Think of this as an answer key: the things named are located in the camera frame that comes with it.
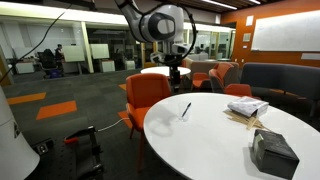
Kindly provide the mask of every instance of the white round table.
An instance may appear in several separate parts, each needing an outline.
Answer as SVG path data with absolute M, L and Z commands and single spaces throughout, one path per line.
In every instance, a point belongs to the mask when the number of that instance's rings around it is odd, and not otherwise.
M 166 98 L 147 112 L 144 131 L 155 152 L 190 179 L 280 179 L 260 172 L 250 158 L 255 128 L 228 119 L 223 111 L 239 97 L 189 93 Z M 190 118 L 178 119 L 178 104 L 191 102 Z M 269 106 L 260 117 L 282 134 L 300 159 L 293 179 L 319 179 L 320 133 L 300 119 Z
M 180 71 L 180 75 L 186 75 L 191 72 L 190 69 L 184 68 L 184 67 L 178 67 L 178 70 Z M 157 66 L 157 67 L 150 67 L 146 69 L 142 69 L 140 71 L 141 73 L 158 73 L 163 74 L 165 76 L 169 76 L 169 66 Z

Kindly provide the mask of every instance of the ceiling light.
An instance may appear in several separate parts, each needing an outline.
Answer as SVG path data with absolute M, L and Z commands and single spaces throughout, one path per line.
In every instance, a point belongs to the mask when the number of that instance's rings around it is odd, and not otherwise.
M 259 1 L 256 1 L 256 0 L 249 0 L 249 1 L 254 2 L 254 3 L 256 3 L 256 4 L 260 4 L 260 2 L 259 2 Z
M 229 6 L 229 5 L 222 4 L 222 3 L 218 3 L 218 2 L 215 2 L 215 1 L 210 1 L 210 0 L 201 0 L 201 1 L 207 2 L 207 3 L 211 3 L 211 4 L 215 4 L 215 5 L 218 5 L 218 6 L 223 6 L 223 7 L 230 8 L 230 9 L 237 9 L 236 7 Z

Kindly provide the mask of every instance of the white cylinder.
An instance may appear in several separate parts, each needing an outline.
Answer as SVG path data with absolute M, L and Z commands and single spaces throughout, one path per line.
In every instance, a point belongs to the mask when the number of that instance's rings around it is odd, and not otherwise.
M 19 131 L 1 87 L 0 110 L 0 179 L 25 179 L 40 157 Z

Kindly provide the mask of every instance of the tissue box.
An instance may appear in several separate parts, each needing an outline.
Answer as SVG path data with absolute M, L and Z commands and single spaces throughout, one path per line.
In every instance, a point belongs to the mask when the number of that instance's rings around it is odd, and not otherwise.
M 268 102 L 244 96 L 229 103 L 228 108 L 246 117 L 259 117 L 267 112 L 268 105 Z
M 253 152 L 261 172 L 292 179 L 299 158 L 281 134 L 257 129 L 254 133 Z

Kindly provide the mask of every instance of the orange carpet stripe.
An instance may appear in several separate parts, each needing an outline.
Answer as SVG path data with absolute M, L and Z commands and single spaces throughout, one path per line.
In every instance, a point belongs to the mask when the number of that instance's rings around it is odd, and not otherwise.
M 38 112 L 37 120 L 42 120 L 44 118 L 58 116 L 74 111 L 77 111 L 76 101 L 68 101 L 50 106 L 43 106 Z
M 118 112 L 118 115 L 120 116 L 121 119 L 123 118 L 129 118 L 128 117 L 128 114 L 127 114 L 127 111 L 121 111 L 121 112 Z M 131 124 L 131 121 L 129 119 L 125 119 L 123 120 L 124 123 L 126 123 L 126 125 L 131 129 L 132 128 L 132 124 Z
M 125 90 L 125 91 L 127 90 L 126 84 L 120 84 L 119 87 L 120 87 L 121 89 Z
M 38 93 L 38 94 L 30 94 L 30 95 L 25 95 L 25 96 L 19 96 L 19 97 L 14 97 L 14 98 L 8 98 L 8 104 L 19 104 L 19 103 L 25 103 L 25 102 L 30 102 L 30 101 L 36 101 L 36 100 L 41 100 L 46 97 L 46 93 Z

